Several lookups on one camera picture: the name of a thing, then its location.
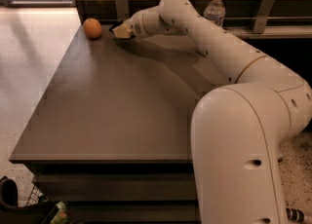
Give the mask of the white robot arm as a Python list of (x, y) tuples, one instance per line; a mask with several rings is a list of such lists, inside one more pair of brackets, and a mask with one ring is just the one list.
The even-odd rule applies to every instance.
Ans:
[(111, 30), (123, 39), (184, 33), (228, 81), (199, 100), (191, 121), (202, 224), (311, 223), (286, 206), (278, 166), (281, 142), (311, 120), (302, 77), (203, 18), (189, 0), (161, 0)]

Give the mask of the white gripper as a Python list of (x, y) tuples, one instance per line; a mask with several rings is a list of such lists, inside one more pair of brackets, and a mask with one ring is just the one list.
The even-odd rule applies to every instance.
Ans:
[(120, 39), (143, 38), (146, 34), (143, 26), (143, 14), (135, 13), (129, 19), (126, 19), (123, 24), (116, 26), (113, 33), (116, 38)]

